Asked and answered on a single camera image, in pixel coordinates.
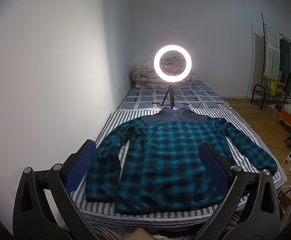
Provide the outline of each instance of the green and white striped cloth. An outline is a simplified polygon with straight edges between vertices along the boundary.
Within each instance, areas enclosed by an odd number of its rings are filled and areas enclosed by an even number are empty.
[[[266,41],[266,68],[264,76],[277,80],[280,65],[280,39],[279,32],[271,28],[269,25],[265,26],[265,41]]]

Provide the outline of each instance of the black metal clothes rack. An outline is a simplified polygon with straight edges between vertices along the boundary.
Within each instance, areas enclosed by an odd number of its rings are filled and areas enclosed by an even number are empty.
[[[262,111],[262,109],[264,107],[266,107],[267,105],[265,105],[266,102],[272,102],[272,103],[275,103],[275,102],[280,102],[280,103],[283,103],[283,104],[286,104],[287,103],[287,99],[291,99],[291,96],[290,95],[286,95],[284,94],[284,96],[273,96],[273,95],[267,95],[266,93],[266,88],[262,85],[262,81],[263,81],[263,74],[264,74],[264,71],[265,71],[265,57],[266,57],[266,37],[265,37],[265,23],[263,21],[263,14],[261,13],[261,17],[262,17],[262,26],[263,26],[263,41],[264,41],[264,52],[263,52],[263,66],[262,66],[262,74],[261,74],[261,82],[260,84],[256,84],[253,88],[253,93],[252,93],[252,98],[251,98],[251,103],[256,103],[258,106],[260,106],[260,111]],[[279,33],[283,38],[285,38],[286,40],[288,40],[289,42],[291,42],[286,36],[282,35],[281,33]],[[263,89],[263,91],[259,91],[259,90],[256,90],[257,87],[261,87]],[[254,95],[255,93],[263,96],[262,100],[254,100]],[[266,100],[266,98],[280,98],[280,99],[284,99],[284,101],[281,101],[281,100],[278,100],[278,101],[275,101],[275,100]]]

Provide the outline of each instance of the silver screw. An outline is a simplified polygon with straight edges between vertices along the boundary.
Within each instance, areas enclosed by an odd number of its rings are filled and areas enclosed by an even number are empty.
[[[53,166],[53,169],[54,169],[55,171],[58,171],[58,170],[60,170],[61,168],[62,168],[62,166],[61,166],[61,164],[59,164],[59,163]]]
[[[268,171],[268,170],[263,170],[262,172],[263,172],[263,174],[265,174],[267,176],[270,175],[270,171]]]
[[[29,173],[31,171],[31,168],[30,167],[26,167],[25,169],[24,169],[24,173]]]
[[[232,166],[231,169],[233,169],[234,171],[237,171],[237,172],[242,171],[242,168],[238,165]]]

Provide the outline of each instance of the glowing ring light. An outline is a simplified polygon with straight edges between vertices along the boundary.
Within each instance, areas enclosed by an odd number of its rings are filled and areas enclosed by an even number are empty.
[[[170,50],[175,50],[177,52],[180,52],[184,56],[184,58],[186,59],[186,68],[178,76],[168,76],[165,73],[163,73],[161,68],[160,68],[160,59],[161,59],[162,55]],[[162,49],[160,49],[155,56],[155,60],[154,60],[153,64],[154,64],[155,71],[158,74],[158,76],[160,78],[162,78],[163,80],[168,81],[168,82],[178,82],[180,80],[183,80],[190,73],[191,65],[192,65],[189,53],[184,48],[177,46],[177,45],[168,45],[168,46],[165,46]]]

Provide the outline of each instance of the teal and black plaid shirt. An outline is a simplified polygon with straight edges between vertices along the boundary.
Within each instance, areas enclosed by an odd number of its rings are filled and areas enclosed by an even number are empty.
[[[155,115],[132,119],[116,127],[97,149],[86,181],[86,200],[115,202],[117,213],[130,215],[185,211],[221,201],[198,157],[208,141],[236,165],[228,136],[257,169],[277,171],[276,161],[224,118],[196,114],[190,109],[164,108]],[[130,140],[119,181],[119,149]]]

